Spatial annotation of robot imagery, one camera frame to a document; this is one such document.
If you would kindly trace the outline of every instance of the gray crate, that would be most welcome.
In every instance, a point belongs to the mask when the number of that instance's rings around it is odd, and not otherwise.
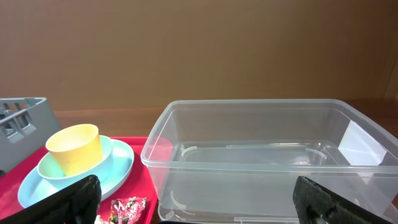
[[[59,130],[45,98],[0,98],[0,170],[10,171]]]

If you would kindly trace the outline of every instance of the brown backdrop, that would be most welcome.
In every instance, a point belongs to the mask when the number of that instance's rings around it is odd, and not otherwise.
[[[382,98],[397,40],[396,0],[0,0],[0,96]]]

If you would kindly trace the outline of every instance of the light blue plate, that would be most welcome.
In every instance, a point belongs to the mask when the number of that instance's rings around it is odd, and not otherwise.
[[[134,162],[134,152],[128,144],[119,140],[112,141],[114,146],[112,153],[113,169],[109,176],[101,182],[101,201],[122,186],[129,177]],[[20,205],[27,208],[57,191],[54,186],[37,173],[37,167],[35,167],[19,186],[18,201]]]

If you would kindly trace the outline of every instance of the wooden wall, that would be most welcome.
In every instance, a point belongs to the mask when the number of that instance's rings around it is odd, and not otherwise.
[[[0,0],[0,96],[56,110],[395,97],[397,59],[396,0]]]

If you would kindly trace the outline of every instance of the red tray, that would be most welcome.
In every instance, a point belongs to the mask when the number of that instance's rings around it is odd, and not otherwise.
[[[101,202],[98,215],[107,220],[111,211],[111,201],[116,198],[146,197],[146,209],[139,219],[140,224],[150,224],[155,211],[157,195],[150,179],[147,167],[141,163],[141,151],[147,137],[113,137],[129,144],[134,151],[134,163],[131,173],[125,183],[111,196]],[[47,153],[46,148],[41,147],[18,166],[13,168],[4,177],[0,178],[0,220],[8,217],[23,208],[19,205],[18,188],[25,176],[39,163]]]

